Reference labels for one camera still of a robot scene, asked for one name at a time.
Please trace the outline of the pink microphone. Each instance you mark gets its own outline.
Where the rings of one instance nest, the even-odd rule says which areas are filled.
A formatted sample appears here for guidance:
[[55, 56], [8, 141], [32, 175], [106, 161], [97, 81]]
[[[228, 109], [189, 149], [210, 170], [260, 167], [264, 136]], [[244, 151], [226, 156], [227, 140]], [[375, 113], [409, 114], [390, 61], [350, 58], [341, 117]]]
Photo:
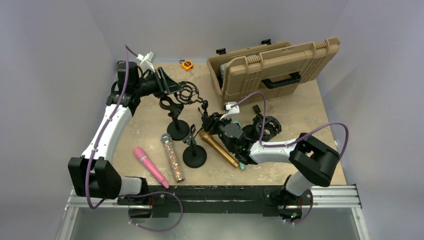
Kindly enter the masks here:
[[150, 172], [150, 174], [160, 183], [165, 189], [170, 187], [167, 179], [156, 167], [156, 165], [150, 160], [147, 153], [141, 147], [135, 147], [133, 149], [135, 158]]

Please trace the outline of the black stand for gold mic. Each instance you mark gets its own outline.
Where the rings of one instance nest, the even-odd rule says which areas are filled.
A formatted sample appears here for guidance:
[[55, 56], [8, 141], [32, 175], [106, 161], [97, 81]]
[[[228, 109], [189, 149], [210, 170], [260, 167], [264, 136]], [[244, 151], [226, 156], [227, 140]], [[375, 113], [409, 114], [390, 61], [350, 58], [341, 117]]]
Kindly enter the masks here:
[[182, 155], [183, 162], [187, 167], [193, 169], [200, 168], [207, 160], [207, 152], [202, 146], [197, 144], [194, 136], [195, 133], [196, 126], [192, 124], [189, 127], [188, 135], [182, 140], [188, 145]]

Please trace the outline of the gold microphone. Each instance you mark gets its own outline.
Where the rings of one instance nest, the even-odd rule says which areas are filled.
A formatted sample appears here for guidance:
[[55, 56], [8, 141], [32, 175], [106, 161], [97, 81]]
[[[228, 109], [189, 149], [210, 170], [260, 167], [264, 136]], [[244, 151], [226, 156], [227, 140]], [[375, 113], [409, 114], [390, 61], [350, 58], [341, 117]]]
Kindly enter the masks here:
[[239, 168], [240, 164], [236, 159], [223, 147], [221, 146], [212, 135], [208, 132], [201, 130], [199, 132], [200, 138], [206, 142], [210, 147], [212, 147], [229, 165], [233, 168]]

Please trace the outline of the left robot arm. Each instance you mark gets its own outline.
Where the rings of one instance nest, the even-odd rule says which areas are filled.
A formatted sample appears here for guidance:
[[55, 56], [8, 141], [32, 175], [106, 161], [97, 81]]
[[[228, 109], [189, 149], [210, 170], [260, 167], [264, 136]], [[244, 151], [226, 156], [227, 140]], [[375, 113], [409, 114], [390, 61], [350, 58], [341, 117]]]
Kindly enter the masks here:
[[73, 189], [79, 197], [115, 199], [129, 195], [138, 205], [149, 199], [143, 177], [121, 176], [112, 158], [124, 129], [134, 116], [141, 98], [153, 95], [160, 99], [180, 92], [183, 86], [170, 78], [162, 67], [141, 72], [135, 62], [117, 64], [117, 80], [106, 99], [103, 119], [89, 146], [68, 162]]

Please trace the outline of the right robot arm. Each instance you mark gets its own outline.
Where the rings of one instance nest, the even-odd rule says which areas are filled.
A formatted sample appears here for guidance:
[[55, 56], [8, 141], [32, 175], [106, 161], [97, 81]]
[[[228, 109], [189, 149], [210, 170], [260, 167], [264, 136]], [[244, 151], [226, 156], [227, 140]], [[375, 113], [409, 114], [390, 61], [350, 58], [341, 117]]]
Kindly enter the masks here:
[[297, 172], [287, 177], [280, 198], [292, 204], [313, 186], [328, 187], [342, 154], [309, 133], [281, 142], [260, 142], [230, 119], [222, 119], [214, 112], [201, 117], [202, 127], [210, 135], [217, 135], [226, 150], [245, 165], [261, 163], [292, 164]]

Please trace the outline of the teal microphone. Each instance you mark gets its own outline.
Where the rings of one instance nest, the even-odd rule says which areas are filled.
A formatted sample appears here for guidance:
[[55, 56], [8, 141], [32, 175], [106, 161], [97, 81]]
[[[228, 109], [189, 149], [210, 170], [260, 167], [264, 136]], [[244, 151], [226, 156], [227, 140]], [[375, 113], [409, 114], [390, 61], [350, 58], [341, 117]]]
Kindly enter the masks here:
[[[242, 129], [242, 124], [239, 120], [233, 120], [232, 123], [237, 124], [239, 126], [240, 129]], [[246, 170], [246, 165], [243, 164], [241, 161], [238, 161], [239, 163], [239, 168], [241, 169], [241, 171], [245, 171]]]

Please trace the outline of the black stand for glitter mic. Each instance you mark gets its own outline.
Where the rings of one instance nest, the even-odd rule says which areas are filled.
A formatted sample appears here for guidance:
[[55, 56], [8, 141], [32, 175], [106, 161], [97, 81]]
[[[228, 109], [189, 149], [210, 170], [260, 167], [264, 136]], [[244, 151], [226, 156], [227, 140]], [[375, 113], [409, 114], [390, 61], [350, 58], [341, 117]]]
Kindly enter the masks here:
[[167, 126], [166, 132], [174, 141], [183, 140], [190, 131], [188, 123], [178, 119], [184, 109], [184, 105], [175, 103], [169, 96], [164, 96], [159, 99], [159, 106], [161, 109], [169, 111], [167, 115], [172, 119], [172, 122]]

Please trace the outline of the black tripod shock mount stand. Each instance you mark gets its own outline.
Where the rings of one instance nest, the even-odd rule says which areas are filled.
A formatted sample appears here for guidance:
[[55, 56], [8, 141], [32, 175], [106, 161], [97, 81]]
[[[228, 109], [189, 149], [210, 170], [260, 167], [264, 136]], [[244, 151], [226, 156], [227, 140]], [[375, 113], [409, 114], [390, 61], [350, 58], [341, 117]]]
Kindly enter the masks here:
[[190, 81], [180, 81], [177, 84], [179, 85], [179, 90], [173, 94], [177, 102], [182, 105], [199, 103], [201, 109], [198, 108], [198, 111], [202, 117], [207, 117], [209, 115], [207, 111], [209, 102], [200, 97], [199, 88]]

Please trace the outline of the glitter silver microphone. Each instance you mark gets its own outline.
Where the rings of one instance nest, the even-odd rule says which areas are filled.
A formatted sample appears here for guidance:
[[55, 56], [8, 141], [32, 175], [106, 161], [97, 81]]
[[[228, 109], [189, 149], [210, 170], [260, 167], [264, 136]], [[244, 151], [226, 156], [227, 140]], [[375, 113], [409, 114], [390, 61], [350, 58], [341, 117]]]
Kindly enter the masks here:
[[168, 159], [169, 166], [170, 166], [172, 175], [174, 177], [174, 180], [177, 183], [183, 182], [185, 180], [185, 176], [181, 168], [181, 163], [178, 159], [176, 150], [174, 148], [171, 135], [168, 133], [164, 133], [161, 136], [160, 141], [162, 143], [166, 157]]

